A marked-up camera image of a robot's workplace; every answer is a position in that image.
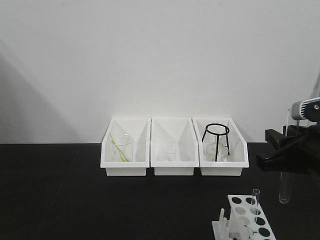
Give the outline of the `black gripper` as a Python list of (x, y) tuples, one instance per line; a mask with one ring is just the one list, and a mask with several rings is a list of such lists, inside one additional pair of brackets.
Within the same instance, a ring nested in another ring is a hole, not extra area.
[(277, 171), (306, 175), (320, 174), (320, 124), (309, 127), (289, 125), (289, 136), (265, 130), (265, 140), (274, 151), (257, 154), (256, 164), (264, 172)]

